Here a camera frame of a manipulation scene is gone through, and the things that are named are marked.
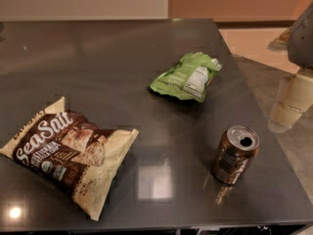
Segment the grey and cream robot arm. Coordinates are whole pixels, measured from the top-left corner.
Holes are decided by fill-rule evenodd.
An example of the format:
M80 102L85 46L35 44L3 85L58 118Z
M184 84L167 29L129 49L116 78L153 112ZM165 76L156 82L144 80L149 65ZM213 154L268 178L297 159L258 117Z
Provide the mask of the grey and cream robot arm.
M268 120L274 133L291 129L313 106L313 2L291 27L287 50L289 61L299 70L281 80Z

